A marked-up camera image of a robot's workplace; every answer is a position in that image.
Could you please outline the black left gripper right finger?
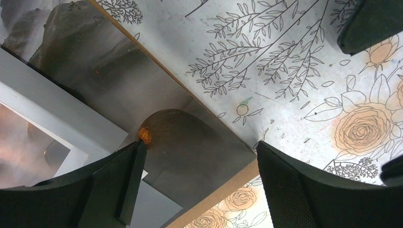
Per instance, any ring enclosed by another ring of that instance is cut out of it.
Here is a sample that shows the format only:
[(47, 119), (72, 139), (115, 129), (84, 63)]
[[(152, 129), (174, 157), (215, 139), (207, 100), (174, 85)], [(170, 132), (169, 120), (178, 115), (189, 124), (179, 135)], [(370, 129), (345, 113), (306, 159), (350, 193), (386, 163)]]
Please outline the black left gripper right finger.
[(276, 228), (400, 228), (403, 186), (345, 179), (260, 141), (257, 162)]

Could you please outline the sunset landscape photo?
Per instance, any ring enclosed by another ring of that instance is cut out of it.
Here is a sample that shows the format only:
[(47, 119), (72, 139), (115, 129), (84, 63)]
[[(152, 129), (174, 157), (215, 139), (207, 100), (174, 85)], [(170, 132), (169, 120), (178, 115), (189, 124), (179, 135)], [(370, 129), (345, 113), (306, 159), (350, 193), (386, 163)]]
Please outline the sunset landscape photo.
[(258, 174), (241, 140), (86, 0), (3, 0), (0, 42), (148, 144), (142, 190), (164, 204), (164, 228), (198, 204), (218, 207), (227, 227), (251, 224), (251, 209), (229, 211), (237, 189)]

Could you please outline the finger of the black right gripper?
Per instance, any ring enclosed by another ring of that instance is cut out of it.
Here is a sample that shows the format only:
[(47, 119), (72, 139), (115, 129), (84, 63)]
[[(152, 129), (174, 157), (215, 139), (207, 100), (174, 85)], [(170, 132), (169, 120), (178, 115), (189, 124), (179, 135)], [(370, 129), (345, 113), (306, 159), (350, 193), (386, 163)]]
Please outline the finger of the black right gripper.
[(337, 44), (344, 54), (352, 56), (402, 30), (401, 0), (359, 0), (342, 28)]
[(403, 165), (402, 164), (385, 164), (381, 168), (380, 178), (386, 186), (402, 186), (403, 185)]

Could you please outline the white photo mat border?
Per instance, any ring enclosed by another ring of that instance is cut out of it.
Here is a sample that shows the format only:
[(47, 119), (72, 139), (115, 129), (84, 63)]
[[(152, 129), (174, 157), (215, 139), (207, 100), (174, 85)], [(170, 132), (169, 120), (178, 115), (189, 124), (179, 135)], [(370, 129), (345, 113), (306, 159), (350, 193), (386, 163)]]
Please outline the white photo mat border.
[[(0, 100), (70, 149), (55, 177), (120, 150), (127, 135), (4, 49), (0, 51)], [(132, 221), (126, 228), (160, 228), (177, 210), (141, 179)]]

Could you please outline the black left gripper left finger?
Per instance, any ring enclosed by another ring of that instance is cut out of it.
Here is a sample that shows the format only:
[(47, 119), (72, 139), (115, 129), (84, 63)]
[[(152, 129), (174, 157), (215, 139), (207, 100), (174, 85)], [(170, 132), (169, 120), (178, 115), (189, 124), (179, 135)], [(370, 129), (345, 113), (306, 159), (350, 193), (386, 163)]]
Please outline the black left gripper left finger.
[(94, 163), (34, 186), (0, 191), (3, 228), (125, 228), (146, 159), (134, 142)]

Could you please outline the brown frame backing board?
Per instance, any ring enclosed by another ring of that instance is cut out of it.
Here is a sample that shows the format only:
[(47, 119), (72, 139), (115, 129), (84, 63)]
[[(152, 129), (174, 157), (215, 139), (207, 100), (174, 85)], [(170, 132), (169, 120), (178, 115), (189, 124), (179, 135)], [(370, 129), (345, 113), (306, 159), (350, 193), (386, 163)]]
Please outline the brown frame backing board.
[(183, 227), (257, 175), (255, 153), (96, 0), (89, 4), (119, 35), (93, 67), (108, 86), (98, 110), (127, 132), (124, 144), (145, 142), (145, 183), (180, 208), (162, 226)]

